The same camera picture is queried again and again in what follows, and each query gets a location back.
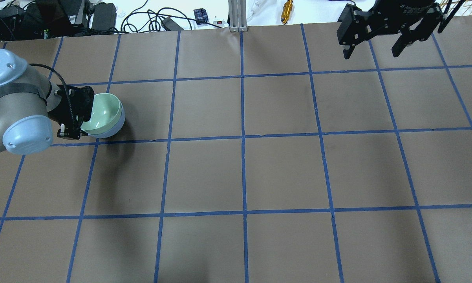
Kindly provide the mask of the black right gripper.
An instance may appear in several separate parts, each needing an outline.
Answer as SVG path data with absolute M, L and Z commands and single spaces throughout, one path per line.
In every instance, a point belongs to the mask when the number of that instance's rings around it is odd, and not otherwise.
M 400 34 L 392 47 L 397 58 L 407 46 L 426 41 L 443 19 L 434 0 L 377 0 L 368 11 L 347 4 L 338 19 L 337 37 L 348 60 L 356 45 L 375 36 Z

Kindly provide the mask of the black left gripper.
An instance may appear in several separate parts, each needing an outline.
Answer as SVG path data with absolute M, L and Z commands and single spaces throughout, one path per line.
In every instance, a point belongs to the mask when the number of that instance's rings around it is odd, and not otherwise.
M 48 111 L 48 117 L 59 125 L 58 138 L 79 140 L 81 136 L 88 136 L 80 127 L 90 120 L 95 92 L 90 86 L 67 86 L 66 89 L 68 93 L 63 86 L 56 86 L 50 95 L 50 98 L 59 97 L 61 100 Z

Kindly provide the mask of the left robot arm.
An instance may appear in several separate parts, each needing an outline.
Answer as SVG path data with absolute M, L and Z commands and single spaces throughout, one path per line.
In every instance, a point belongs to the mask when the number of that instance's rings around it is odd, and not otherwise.
M 30 155 L 55 138 L 79 140 L 95 92 L 68 85 L 53 68 L 0 49 L 0 153 Z

